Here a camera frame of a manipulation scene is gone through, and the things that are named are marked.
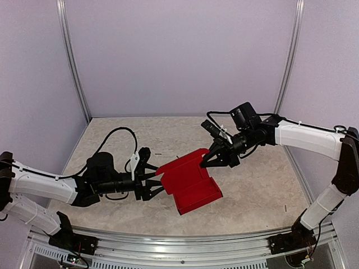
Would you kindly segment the red paper box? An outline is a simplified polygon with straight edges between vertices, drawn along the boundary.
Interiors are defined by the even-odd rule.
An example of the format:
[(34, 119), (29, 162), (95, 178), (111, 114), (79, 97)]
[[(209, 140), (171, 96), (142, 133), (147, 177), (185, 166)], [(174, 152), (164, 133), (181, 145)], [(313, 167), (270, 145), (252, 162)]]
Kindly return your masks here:
[(160, 182), (166, 193), (173, 196), (180, 215), (223, 197), (207, 169), (200, 167), (207, 153), (207, 149), (198, 149), (159, 167), (155, 172), (161, 176)]

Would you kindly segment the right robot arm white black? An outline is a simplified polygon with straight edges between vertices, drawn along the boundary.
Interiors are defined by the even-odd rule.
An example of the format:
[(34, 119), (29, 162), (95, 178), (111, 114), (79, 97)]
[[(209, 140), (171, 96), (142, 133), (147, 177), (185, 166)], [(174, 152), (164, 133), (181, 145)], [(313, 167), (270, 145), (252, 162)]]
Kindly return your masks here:
[(300, 149), (330, 159), (337, 170), (329, 185), (292, 226), (287, 244), (300, 248), (309, 239), (312, 230), (358, 191), (358, 130), (344, 126), (325, 128), (290, 120), (275, 113), (257, 113), (249, 103), (243, 103), (226, 114), (236, 126), (237, 133), (230, 134), (207, 112), (201, 126), (213, 138), (208, 153), (201, 161), (202, 168), (235, 167), (249, 157), (259, 146), (282, 146)]

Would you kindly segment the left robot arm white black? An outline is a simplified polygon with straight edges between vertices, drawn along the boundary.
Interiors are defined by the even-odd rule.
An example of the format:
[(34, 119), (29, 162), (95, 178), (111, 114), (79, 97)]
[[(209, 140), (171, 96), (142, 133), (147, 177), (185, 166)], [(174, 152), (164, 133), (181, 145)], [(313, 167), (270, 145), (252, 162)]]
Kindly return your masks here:
[(13, 154), (1, 153), (1, 212), (19, 218), (26, 224), (42, 229), (66, 249), (78, 245), (78, 236), (72, 232), (68, 217), (61, 212), (48, 211), (27, 198), (28, 194), (57, 200), (75, 207), (89, 207), (100, 202), (110, 193), (121, 193), (127, 197), (130, 192), (137, 200), (148, 201), (163, 191), (160, 181), (153, 180), (155, 173), (145, 174), (145, 169), (157, 168), (147, 163), (148, 148), (130, 158), (131, 171), (119, 173), (114, 168), (112, 154), (98, 152), (87, 159), (79, 174), (61, 176), (47, 174), (17, 162)]

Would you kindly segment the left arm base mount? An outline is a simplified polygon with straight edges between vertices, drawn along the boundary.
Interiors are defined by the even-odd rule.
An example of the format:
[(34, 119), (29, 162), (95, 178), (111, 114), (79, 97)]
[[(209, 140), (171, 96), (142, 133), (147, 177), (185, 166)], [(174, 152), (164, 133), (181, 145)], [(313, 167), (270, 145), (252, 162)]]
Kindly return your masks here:
[(98, 246), (98, 238), (76, 233), (72, 235), (50, 235), (48, 243), (79, 254), (94, 255)]

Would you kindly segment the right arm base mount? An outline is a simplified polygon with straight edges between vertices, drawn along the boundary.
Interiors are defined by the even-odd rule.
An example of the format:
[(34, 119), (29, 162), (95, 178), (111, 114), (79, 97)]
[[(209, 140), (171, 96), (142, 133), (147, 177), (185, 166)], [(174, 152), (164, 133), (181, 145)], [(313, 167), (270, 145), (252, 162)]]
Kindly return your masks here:
[(289, 232), (268, 237), (268, 243), (271, 254), (280, 254), (315, 245), (316, 238), (313, 233), (302, 235)]

